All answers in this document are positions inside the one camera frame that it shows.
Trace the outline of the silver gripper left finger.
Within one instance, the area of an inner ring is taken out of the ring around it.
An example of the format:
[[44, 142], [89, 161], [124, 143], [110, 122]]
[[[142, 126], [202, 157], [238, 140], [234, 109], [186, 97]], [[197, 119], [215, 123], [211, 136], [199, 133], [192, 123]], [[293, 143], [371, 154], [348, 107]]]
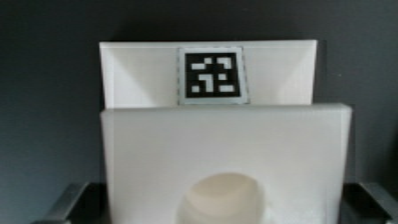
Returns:
[[73, 224], [71, 214], [87, 189], [87, 183], [73, 183], [60, 194], [44, 217], [32, 224]]

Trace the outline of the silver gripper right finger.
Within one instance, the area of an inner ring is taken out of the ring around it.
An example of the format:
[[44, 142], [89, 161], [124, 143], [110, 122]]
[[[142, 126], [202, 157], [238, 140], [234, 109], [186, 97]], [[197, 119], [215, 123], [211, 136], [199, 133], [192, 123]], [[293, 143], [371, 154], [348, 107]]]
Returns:
[[360, 183], [359, 186], [387, 214], [385, 224], [398, 224], [398, 200], [378, 183]]

